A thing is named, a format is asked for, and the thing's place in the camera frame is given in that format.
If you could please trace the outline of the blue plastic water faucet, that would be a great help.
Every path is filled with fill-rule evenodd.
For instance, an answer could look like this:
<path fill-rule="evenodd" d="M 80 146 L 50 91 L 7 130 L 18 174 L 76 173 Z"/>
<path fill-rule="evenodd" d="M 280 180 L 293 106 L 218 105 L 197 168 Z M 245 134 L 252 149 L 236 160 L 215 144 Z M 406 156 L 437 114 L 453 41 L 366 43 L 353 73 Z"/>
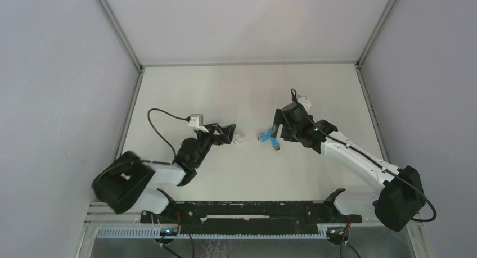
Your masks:
<path fill-rule="evenodd" d="M 257 139 L 260 143 L 264 143 L 264 142 L 267 142 L 267 141 L 271 142 L 272 147 L 276 151 L 278 151 L 278 150 L 280 150 L 280 144 L 275 137 L 271 136 L 272 130 L 273 130 L 273 128 L 269 128 L 266 132 L 259 133 L 258 136 L 257 136 Z"/>

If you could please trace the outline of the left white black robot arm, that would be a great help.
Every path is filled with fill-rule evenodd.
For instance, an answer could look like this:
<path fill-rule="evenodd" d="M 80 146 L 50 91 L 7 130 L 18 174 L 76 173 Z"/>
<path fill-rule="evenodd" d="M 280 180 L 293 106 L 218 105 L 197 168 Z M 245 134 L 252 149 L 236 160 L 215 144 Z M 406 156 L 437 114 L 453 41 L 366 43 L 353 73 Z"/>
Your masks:
<path fill-rule="evenodd" d="M 185 186 L 195 176 L 213 146 L 231 144 L 236 124 L 218 123 L 194 128 L 196 137 L 183 140 L 173 162 L 144 160 L 127 151 L 92 182 L 96 197 L 122 214 L 133 208 L 153 212 L 163 223 L 176 215 L 173 199 L 157 184 Z"/>

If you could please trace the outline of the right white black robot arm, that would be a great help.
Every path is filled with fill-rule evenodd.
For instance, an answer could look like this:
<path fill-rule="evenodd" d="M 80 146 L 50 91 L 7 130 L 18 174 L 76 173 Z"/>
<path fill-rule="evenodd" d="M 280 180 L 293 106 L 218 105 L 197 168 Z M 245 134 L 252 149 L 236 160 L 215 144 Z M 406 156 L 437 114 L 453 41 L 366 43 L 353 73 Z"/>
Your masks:
<path fill-rule="evenodd" d="M 300 103 L 275 111 L 271 136 L 334 159 L 371 188 L 370 192 L 339 191 L 325 206 L 330 221 L 339 222 L 347 215 L 371 216 L 400 232 L 428 202 L 415 168 L 400 168 L 370 155 L 332 123 L 314 121 Z"/>

